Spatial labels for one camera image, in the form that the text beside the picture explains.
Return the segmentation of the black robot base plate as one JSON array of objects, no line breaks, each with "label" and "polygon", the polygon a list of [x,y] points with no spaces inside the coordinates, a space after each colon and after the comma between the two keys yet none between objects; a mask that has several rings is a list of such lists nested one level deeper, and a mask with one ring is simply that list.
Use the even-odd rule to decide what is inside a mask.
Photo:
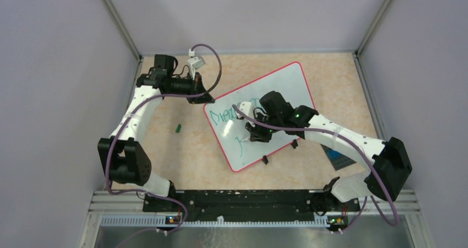
[{"label": "black robot base plate", "polygon": [[171,200],[146,196],[142,210],[148,213],[182,214],[186,221],[214,221],[223,217],[229,222],[313,221],[333,212],[357,212],[357,199],[340,202],[321,190],[176,190]]}]

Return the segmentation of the green marker cap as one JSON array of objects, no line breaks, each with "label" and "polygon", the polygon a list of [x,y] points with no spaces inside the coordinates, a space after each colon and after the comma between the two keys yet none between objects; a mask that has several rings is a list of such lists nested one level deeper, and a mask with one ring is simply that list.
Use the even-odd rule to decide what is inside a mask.
[{"label": "green marker cap", "polygon": [[182,125],[181,125],[181,124],[178,124],[175,132],[176,132],[176,133],[179,133],[180,130],[181,130],[181,127],[182,127]]}]

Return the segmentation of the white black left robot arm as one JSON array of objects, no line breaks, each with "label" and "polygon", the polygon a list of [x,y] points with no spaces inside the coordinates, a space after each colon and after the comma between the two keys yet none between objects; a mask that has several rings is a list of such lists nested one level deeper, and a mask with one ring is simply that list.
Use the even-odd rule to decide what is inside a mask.
[{"label": "white black left robot arm", "polygon": [[153,67],[136,81],[131,103],[117,128],[108,138],[98,141],[107,190],[113,183],[131,184],[138,192],[156,197],[156,204],[170,211],[177,204],[177,196],[170,192],[171,182],[152,170],[149,156],[141,140],[145,137],[156,108],[166,97],[185,98],[190,104],[214,103],[198,72],[205,65],[201,56],[191,55],[187,61],[188,73],[175,75],[178,60],[169,55],[155,55]]}]

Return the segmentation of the red-edged whiteboard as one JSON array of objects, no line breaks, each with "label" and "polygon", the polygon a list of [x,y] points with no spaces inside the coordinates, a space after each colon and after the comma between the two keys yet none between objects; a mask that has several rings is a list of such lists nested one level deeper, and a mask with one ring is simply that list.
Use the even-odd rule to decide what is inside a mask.
[{"label": "red-edged whiteboard", "polygon": [[313,108],[315,106],[305,73],[299,62],[292,62],[263,75],[217,97],[215,103],[203,106],[204,114],[233,172],[239,172],[261,161],[264,155],[269,156],[289,146],[296,139],[295,136],[281,131],[273,134],[269,143],[240,142],[241,139],[248,138],[249,133],[245,129],[246,121],[236,118],[233,105],[251,101],[256,108],[260,108],[259,100],[270,91],[281,93],[293,107],[306,105]]}]

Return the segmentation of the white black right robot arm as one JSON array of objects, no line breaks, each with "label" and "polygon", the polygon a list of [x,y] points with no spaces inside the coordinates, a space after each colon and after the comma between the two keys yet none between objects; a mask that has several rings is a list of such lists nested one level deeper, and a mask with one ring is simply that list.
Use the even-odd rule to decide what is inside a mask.
[{"label": "white black right robot arm", "polygon": [[327,119],[306,105],[294,108],[277,91],[260,99],[260,111],[249,101],[235,106],[238,119],[246,120],[251,142],[268,143],[272,135],[288,135],[314,141],[362,165],[364,171],[334,178],[324,187],[323,202],[330,210],[339,210],[351,199],[376,196],[395,201],[403,189],[412,165],[402,140],[367,137]]}]

